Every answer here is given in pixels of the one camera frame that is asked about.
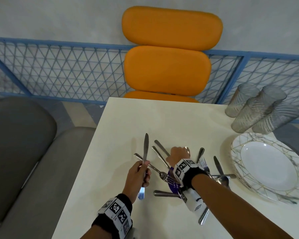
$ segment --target wall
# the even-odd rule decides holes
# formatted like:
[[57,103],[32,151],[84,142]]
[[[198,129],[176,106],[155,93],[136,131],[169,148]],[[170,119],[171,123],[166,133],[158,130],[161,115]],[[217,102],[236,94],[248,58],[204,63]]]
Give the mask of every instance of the wall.
[[0,37],[130,44],[120,21],[134,5],[218,15],[215,49],[299,54],[299,0],[0,0]]

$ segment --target orange cushion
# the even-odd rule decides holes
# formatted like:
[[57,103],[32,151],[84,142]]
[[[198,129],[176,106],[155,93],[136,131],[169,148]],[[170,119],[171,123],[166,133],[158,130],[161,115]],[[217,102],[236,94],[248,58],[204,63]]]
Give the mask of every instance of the orange cushion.
[[136,6],[124,12],[122,30],[136,44],[201,51],[218,43],[223,23],[207,12]]
[[138,46],[125,56],[125,80],[135,90],[195,96],[206,86],[211,63],[203,52]]
[[166,95],[145,91],[131,91],[125,94],[124,98],[145,99],[145,100],[160,100],[160,101],[180,101],[180,102],[195,102],[199,101],[187,96]]

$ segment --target white plate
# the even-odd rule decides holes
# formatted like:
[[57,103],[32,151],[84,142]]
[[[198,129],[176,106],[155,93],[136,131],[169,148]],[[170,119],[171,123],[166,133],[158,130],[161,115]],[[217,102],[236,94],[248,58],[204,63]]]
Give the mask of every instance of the white plate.
[[244,185],[274,201],[299,202],[299,156],[282,142],[244,133],[231,144],[234,169]]

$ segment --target hand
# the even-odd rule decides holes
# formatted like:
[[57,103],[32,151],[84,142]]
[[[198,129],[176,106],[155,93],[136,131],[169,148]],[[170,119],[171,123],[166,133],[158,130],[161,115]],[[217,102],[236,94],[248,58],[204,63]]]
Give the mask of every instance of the hand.
[[150,183],[150,175],[152,174],[151,170],[147,168],[150,164],[150,161],[146,161],[142,164],[143,161],[137,161],[128,171],[128,176],[126,178],[125,187],[122,194],[125,194],[129,197],[132,204],[137,198],[141,187],[147,187]]
[[171,156],[166,158],[166,161],[171,167],[175,168],[175,165],[184,158],[190,158],[186,148],[173,147],[171,148]]

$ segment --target white table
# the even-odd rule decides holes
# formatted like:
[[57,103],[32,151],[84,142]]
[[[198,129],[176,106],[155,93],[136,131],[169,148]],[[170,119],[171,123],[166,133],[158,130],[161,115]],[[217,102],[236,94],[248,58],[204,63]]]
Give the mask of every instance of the white table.
[[[108,198],[121,193],[128,169],[136,162],[133,154],[143,154],[146,132],[150,148],[155,139],[167,150],[188,146],[196,159],[200,147],[204,147],[212,174],[217,174],[213,156],[219,159],[224,173],[233,173],[229,150],[238,134],[231,129],[233,119],[225,115],[225,108],[215,104],[109,98],[52,238],[78,239],[90,228],[97,210]],[[158,169],[166,170],[151,149],[148,159]],[[299,239],[299,204],[266,201],[238,179],[230,180],[230,187]],[[133,204],[132,220],[138,238],[231,238],[212,214],[200,226],[198,216],[188,211],[182,200],[154,197],[154,190],[169,191],[155,171],[145,199]]]

